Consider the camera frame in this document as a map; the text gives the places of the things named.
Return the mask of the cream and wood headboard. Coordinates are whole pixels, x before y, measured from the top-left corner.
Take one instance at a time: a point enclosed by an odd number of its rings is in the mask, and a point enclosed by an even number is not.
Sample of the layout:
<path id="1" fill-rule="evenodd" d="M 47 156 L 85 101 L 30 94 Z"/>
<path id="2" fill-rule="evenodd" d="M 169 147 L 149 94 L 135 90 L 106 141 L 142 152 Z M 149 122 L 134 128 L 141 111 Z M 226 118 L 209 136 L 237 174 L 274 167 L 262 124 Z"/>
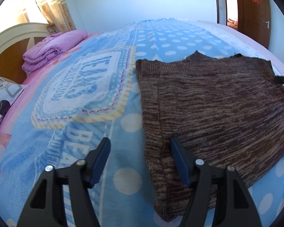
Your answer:
<path id="1" fill-rule="evenodd" d="M 27 74 L 22 70 L 23 54 L 49 36 L 47 24 L 23 23 L 0 33 L 0 77 L 21 84 Z"/>

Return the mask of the blue polka dot blanket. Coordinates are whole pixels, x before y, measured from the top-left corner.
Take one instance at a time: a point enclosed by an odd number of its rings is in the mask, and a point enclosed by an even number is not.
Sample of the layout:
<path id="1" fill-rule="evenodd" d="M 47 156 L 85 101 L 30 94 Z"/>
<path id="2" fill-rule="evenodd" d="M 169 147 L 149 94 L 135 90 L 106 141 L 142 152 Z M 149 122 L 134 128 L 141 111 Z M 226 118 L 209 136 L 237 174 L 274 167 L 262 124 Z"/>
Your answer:
<path id="1" fill-rule="evenodd" d="M 144 159 L 138 59 L 180 61 L 195 51 L 212 58 L 236 53 L 284 64 L 254 40 L 219 24 L 146 20 L 93 35 L 32 73 L 0 125 L 0 216 L 16 226 L 48 165 L 70 166 L 107 137 L 111 153 L 89 194 L 101 226 L 178 226 L 163 221 Z"/>

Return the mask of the brown wooden door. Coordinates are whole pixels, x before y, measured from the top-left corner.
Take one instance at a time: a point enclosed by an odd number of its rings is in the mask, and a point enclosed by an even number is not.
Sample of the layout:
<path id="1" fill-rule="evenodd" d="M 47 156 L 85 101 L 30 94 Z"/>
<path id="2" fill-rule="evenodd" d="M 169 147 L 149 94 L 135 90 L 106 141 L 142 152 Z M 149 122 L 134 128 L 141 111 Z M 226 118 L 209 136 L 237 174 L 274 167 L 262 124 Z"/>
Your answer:
<path id="1" fill-rule="evenodd" d="M 263 21 L 270 21 L 270 1 L 262 0 L 259 4 L 252 0 L 237 0 L 238 31 L 258 42 L 265 48 L 269 47 L 271 28 L 267 29 Z"/>

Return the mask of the beige patterned curtain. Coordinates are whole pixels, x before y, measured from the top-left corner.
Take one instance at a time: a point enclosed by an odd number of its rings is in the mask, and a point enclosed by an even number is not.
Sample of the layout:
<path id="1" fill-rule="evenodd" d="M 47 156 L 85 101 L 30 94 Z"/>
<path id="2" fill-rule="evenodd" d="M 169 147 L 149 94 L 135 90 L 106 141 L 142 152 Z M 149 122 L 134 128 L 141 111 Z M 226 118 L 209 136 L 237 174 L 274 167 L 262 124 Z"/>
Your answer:
<path id="1" fill-rule="evenodd" d="M 66 0 L 15 0 L 18 3 L 16 18 L 18 23 L 48 24 L 53 33 L 69 32 L 76 29 Z"/>

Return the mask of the brown knitted sun-pattern sweater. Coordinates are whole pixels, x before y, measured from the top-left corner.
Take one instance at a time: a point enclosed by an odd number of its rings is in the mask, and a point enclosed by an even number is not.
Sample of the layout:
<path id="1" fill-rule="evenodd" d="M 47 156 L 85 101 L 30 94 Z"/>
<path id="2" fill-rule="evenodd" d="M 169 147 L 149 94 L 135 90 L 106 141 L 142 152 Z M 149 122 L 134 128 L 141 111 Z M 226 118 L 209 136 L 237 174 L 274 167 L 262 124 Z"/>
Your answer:
<path id="1" fill-rule="evenodd" d="M 275 82 L 270 61 L 194 52 L 173 63 L 140 59 L 136 76 L 154 208 L 164 221 L 183 215 L 191 196 L 170 138 L 212 166 L 235 166 L 246 186 L 284 156 L 284 86 Z"/>

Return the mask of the white patterned pillow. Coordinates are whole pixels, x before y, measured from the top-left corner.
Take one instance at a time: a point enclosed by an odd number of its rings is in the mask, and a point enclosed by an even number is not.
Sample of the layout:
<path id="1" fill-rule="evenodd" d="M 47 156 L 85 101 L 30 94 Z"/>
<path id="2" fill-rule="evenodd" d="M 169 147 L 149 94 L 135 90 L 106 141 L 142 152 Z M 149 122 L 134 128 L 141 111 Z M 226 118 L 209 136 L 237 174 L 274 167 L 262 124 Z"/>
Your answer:
<path id="1" fill-rule="evenodd" d="M 26 87 L 0 77 L 0 122 Z"/>

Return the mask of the folded purple quilt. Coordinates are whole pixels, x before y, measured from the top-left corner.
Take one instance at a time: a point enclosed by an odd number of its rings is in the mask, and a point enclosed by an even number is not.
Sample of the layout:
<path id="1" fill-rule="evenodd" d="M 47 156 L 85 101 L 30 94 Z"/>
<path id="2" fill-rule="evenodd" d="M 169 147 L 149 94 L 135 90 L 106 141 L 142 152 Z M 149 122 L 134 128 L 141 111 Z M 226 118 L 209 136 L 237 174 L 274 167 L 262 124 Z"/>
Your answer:
<path id="1" fill-rule="evenodd" d="M 88 36 L 84 30 L 52 34 L 23 54 L 22 70 L 30 75 L 61 54 L 69 51 Z"/>

